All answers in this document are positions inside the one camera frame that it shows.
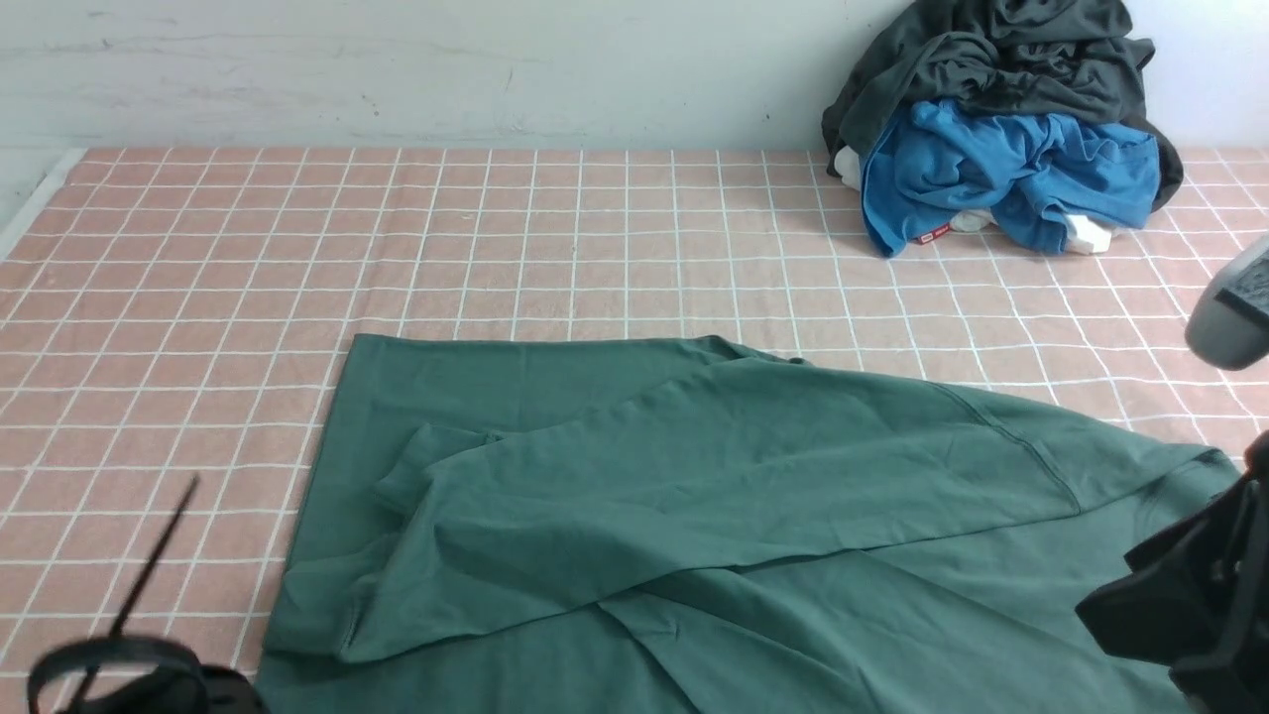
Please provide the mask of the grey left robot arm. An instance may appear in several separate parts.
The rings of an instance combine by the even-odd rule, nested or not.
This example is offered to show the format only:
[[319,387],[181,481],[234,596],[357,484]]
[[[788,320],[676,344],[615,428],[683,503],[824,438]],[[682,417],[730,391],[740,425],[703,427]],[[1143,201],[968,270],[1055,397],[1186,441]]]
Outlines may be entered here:
[[150,665],[154,670],[117,690],[89,699],[76,694],[62,713],[268,713],[250,678],[222,665],[204,665],[187,646],[140,637],[91,637],[55,647],[25,678],[29,713],[41,713],[41,694],[56,678],[107,665]]

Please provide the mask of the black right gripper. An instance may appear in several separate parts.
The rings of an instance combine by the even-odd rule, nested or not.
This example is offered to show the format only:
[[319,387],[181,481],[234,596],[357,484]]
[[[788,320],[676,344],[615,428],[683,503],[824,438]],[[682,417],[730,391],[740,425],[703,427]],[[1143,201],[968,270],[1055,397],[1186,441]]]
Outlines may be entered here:
[[1162,665],[1197,713],[1268,710],[1268,441],[1195,515],[1126,555],[1076,615],[1114,658]]

